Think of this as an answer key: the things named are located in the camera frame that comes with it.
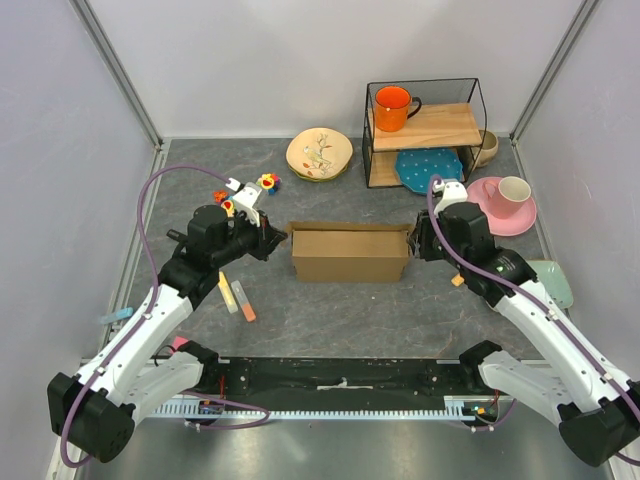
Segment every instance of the black handle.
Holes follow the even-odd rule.
[[[413,117],[422,108],[422,100],[420,100],[420,97],[413,97],[412,100],[414,102],[418,102],[418,107],[413,112],[411,112],[409,115],[407,115],[407,118]]]

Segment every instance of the robotic arm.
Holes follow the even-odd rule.
[[[51,427],[61,435],[72,403],[98,374],[72,419],[69,441],[101,462],[117,456],[146,416],[173,395],[197,386],[207,367],[217,361],[216,353],[188,342],[159,367],[140,375],[165,338],[217,285],[219,269],[245,254],[266,261],[287,237],[254,208],[262,188],[253,183],[232,183],[238,190],[233,198],[233,218],[217,205],[205,205],[194,212],[186,235],[168,232],[178,245],[160,271],[160,291],[153,309],[145,313],[152,298],[149,292],[135,315],[98,355],[73,377],[58,373],[48,386]],[[135,336],[101,367],[141,318],[145,321]]]
[[[485,341],[460,356],[470,387],[486,385],[507,392],[558,426],[565,443],[580,459],[600,465],[639,436],[638,420],[615,386],[624,386],[632,402],[640,405],[640,384],[606,360],[574,327],[520,255],[496,247],[486,215],[477,204],[466,201],[466,190],[460,183],[436,183],[434,192],[442,194],[434,209],[437,225],[450,248],[465,262],[444,248],[428,211],[418,215],[410,242],[416,255],[454,265],[467,287],[516,325],[559,377],[526,366],[500,346]],[[490,272],[494,279],[469,264]],[[548,305],[551,314],[542,311],[531,296]]]

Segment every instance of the blue scalloped dish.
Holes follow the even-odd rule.
[[[462,163],[450,148],[401,150],[396,159],[396,173],[413,193],[426,195],[432,175],[462,180]]]

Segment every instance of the wall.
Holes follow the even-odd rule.
[[[153,149],[69,2],[0,3],[0,465],[43,478],[49,380],[95,354]]]
[[[601,2],[520,150],[572,317],[640,378],[640,3]]]
[[[362,134],[375,80],[480,78],[508,132],[580,0],[92,0],[165,136]]]

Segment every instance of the pink plate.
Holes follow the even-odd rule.
[[[501,237],[513,237],[514,235],[520,235],[531,228],[536,221],[536,202],[533,201],[533,197],[529,198],[524,206],[518,210],[511,218],[501,219],[496,218],[487,208],[489,199],[484,193],[482,184],[489,179],[500,181],[502,177],[485,177],[473,182],[467,187],[467,194],[469,195],[469,202],[477,203],[489,219],[489,230],[494,235]]]

